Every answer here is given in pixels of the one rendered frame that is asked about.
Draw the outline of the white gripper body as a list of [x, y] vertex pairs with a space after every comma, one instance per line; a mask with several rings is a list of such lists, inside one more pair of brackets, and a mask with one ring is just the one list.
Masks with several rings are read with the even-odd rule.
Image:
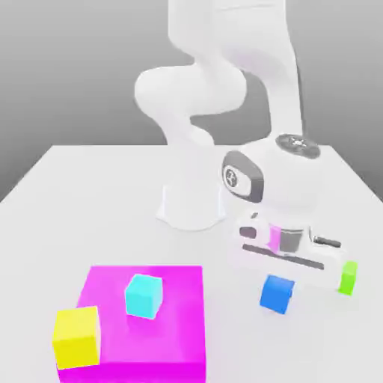
[[236, 265], [297, 283], [336, 290], [347, 252], [327, 245], [305, 245], [296, 255], [280, 256], [250, 242], [236, 243]]

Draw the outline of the small blue cube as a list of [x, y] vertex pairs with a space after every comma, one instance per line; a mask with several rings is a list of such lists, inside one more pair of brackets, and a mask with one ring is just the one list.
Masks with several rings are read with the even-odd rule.
[[260, 306], [285, 314], [292, 297], [294, 281], [269, 275], [263, 285]]

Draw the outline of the small green cube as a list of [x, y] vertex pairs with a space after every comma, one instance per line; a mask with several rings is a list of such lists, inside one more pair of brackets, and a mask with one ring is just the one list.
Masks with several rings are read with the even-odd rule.
[[355, 261], [347, 261], [343, 265], [340, 279], [339, 293], [352, 295], [355, 286], [358, 264]]

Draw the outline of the small cyan cube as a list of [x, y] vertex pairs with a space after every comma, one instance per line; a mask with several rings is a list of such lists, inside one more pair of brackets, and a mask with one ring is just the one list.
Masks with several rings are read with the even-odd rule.
[[134, 274], [125, 292], [126, 314], [155, 319], [163, 300], [163, 282], [151, 275]]

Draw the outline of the small yellow cube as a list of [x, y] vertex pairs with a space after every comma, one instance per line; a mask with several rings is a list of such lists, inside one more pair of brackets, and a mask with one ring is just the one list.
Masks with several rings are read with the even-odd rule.
[[52, 337], [59, 370], [98, 365], [101, 327], [97, 306], [59, 310]]

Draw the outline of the large magenta box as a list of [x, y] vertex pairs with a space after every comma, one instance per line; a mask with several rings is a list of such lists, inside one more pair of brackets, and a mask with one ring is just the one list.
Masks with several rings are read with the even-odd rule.
[[[162, 279], [155, 319], [126, 313], [135, 274]], [[201, 266], [91, 266], [77, 305], [98, 308], [100, 362], [58, 371], [60, 383], [206, 383]]]

